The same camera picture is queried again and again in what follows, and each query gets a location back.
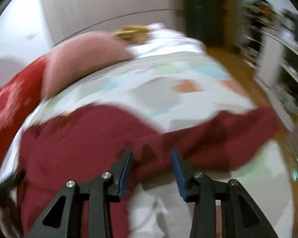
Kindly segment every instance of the wooden floor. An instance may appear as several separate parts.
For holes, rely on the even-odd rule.
[[[246,64],[238,55],[229,53],[223,48],[210,47],[207,49],[207,53],[226,67],[230,74],[236,78],[248,92],[257,106],[271,106],[266,93],[253,80],[255,69]],[[278,141],[283,152],[283,157],[289,170],[289,176],[293,176],[294,173],[298,175],[298,164],[288,144],[286,138],[287,133],[287,129],[280,122],[279,130],[274,138]],[[298,178],[296,180],[291,178],[291,185],[295,206],[293,237],[296,237],[298,234]]]

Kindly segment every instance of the red blanket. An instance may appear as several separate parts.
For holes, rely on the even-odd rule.
[[[198,126],[161,134],[108,105],[88,105],[32,126],[22,136],[19,159],[26,171],[18,188],[24,232],[68,180],[85,182],[108,171],[126,147],[133,150],[135,182],[170,168],[173,148],[196,168],[229,171],[248,162],[276,128],[273,109],[259,108],[245,115],[222,111]],[[127,237],[127,201],[112,203],[110,212],[114,237]]]

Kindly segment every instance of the maroon blanket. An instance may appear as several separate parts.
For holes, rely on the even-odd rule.
[[[24,232],[68,180],[85,182],[108,171],[126,147],[133,150],[132,178],[139,182],[170,168],[173,148],[195,168],[234,170],[248,162],[276,129],[275,112],[259,108],[245,115],[222,111],[198,126],[161,134],[108,105],[88,105],[32,126],[22,136],[19,158],[19,168],[26,171],[18,188]],[[127,200],[112,203],[110,212],[114,237],[127,237]]]

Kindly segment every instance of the mattress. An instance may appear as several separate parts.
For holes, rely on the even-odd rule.
[[[207,121],[218,110],[245,113],[254,108],[248,95],[223,66],[205,54],[202,43],[194,45],[188,40],[189,46],[182,47],[185,51],[175,53],[164,47],[168,55],[159,55],[162,52],[155,48],[157,44],[151,48],[146,45],[131,47],[138,59],[93,73],[41,103],[13,140],[2,164],[0,182],[16,168],[24,129],[89,103],[123,108],[160,132],[194,126]],[[184,42],[179,41],[179,45],[183,46]],[[291,237],[291,186],[276,141],[267,142],[251,162],[237,171],[206,174],[222,181],[238,179],[278,237]],[[137,186],[129,206],[130,236],[189,237],[193,206],[183,202],[171,172],[142,183]]]

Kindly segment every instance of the metal bolt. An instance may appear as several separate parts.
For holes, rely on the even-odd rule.
[[[75,185],[75,182],[74,181],[68,181],[67,183],[66,183],[66,186],[68,187],[68,188],[71,188],[71,187],[73,187]]]
[[[104,173],[102,173],[102,177],[104,179],[107,179],[107,178],[111,177],[111,173],[110,172],[104,172]]]
[[[195,177],[195,178],[202,178],[202,176],[203,176],[203,173],[202,173],[202,172],[196,172],[196,173],[194,174],[194,177]]]
[[[229,183],[230,183],[231,185],[233,185],[233,186],[237,186],[237,185],[240,184],[240,182],[237,181],[236,179],[231,179],[231,180],[229,181]]]

